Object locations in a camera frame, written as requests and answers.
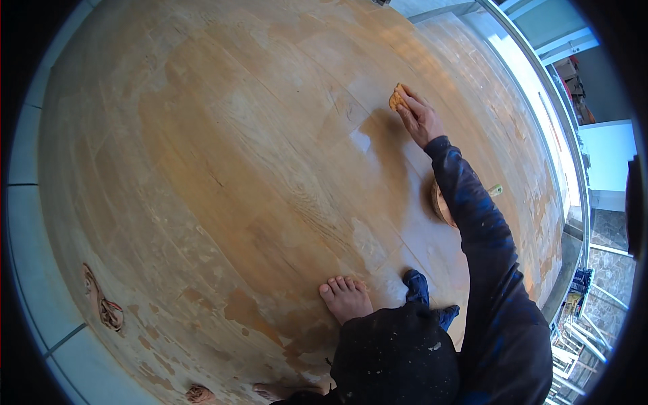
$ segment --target wood grain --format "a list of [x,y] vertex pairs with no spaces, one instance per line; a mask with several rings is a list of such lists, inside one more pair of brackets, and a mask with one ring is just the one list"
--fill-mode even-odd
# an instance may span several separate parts
[[[163,402],[192,383],[263,403],[254,382],[327,387],[339,327],[328,277],[367,282],[375,308],[423,271],[459,304],[459,232],[429,206],[430,160],[389,110],[426,97],[513,230],[542,300],[560,268],[560,207],[541,134],[496,57],[452,16],[414,27],[369,0],[113,0],[52,69],[40,187],[52,248],[86,321]],[[124,308],[92,317],[89,264]]]

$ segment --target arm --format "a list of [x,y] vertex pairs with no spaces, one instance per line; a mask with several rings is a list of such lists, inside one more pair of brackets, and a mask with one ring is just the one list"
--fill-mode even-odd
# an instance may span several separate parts
[[470,296],[459,361],[462,403],[542,403],[551,386],[550,331],[518,271],[511,230],[434,109],[411,90],[398,112],[432,158],[434,174],[461,233]]

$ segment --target bare foot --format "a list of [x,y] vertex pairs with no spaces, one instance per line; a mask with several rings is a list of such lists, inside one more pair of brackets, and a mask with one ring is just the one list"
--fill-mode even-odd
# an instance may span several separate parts
[[252,390],[267,400],[286,400],[297,391],[311,391],[324,395],[319,387],[289,388],[275,384],[254,384]]
[[329,279],[328,284],[319,286],[319,294],[340,325],[353,318],[362,318],[373,313],[367,287],[351,277],[341,275]]

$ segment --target hand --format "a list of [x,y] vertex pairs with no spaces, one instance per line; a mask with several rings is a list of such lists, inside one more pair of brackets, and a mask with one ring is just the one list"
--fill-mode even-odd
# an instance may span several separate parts
[[405,129],[410,133],[412,139],[421,147],[425,148],[432,139],[445,135],[443,124],[436,111],[421,96],[414,93],[408,86],[402,85],[405,92],[398,91],[405,100],[411,111],[401,106],[396,106],[400,118],[403,120]]

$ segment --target person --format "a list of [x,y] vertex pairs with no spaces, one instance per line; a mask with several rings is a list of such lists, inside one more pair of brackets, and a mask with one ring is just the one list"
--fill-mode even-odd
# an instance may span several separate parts
[[397,111],[432,158],[435,178],[461,233],[470,295],[463,346],[446,333],[458,308],[429,308],[425,278],[408,271],[407,302],[373,310],[365,285],[337,276],[319,287],[340,322],[330,375],[337,387],[290,389],[256,384],[275,404],[542,404],[552,381],[550,330],[529,299],[509,226],[434,109],[408,86]]

